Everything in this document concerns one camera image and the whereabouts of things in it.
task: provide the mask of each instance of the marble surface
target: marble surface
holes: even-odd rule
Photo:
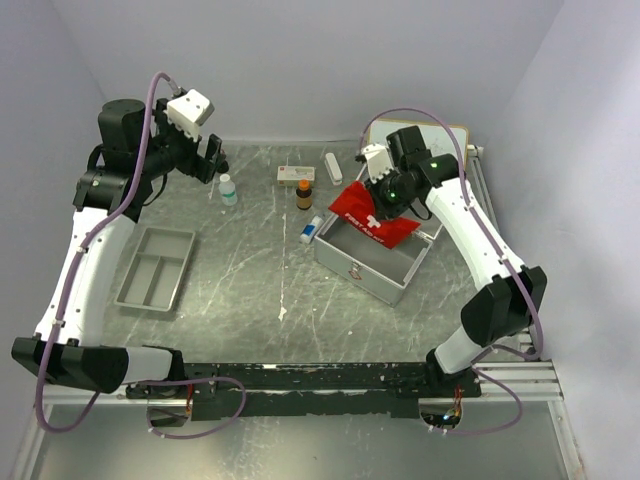
[[[395,308],[316,263],[313,245],[298,241],[306,223],[326,212],[343,188],[331,184],[324,154],[333,152],[351,181],[360,168],[354,146],[226,151],[237,205],[222,204],[217,178],[202,185],[173,172],[165,193],[143,211],[111,289],[105,344],[172,347],[188,362],[419,361],[456,330],[474,287],[446,231]],[[296,208],[294,188],[275,184],[277,167],[286,164],[317,167],[310,211]],[[143,226],[197,232],[176,308],[168,314],[113,304]]]

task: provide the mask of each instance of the small white box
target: small white box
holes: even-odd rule
[[[278,185],[297,187],[300,180],[309,180],[311,186],[316,179],[315,167],[295,167],[283,165],[278,167]]]

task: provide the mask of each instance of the gray wall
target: gray wall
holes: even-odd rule
[[[487,149],[590,478],[637,478],[640,4],[569,0]]]
[[[75,181],[98,143],[102,95],[48,1],[0,2],[0,478],[33,405],[34,378],[10,357],[56,284]]]
[[[562,0],[53,0],[108,98],[159,68],[226,140],[353,138],[429,106],[484,141]]]

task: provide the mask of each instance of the plastic tray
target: plastic tray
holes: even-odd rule
[[[131,259],[115,303],[168,312],[193,249],[195,232],[147,227]]]

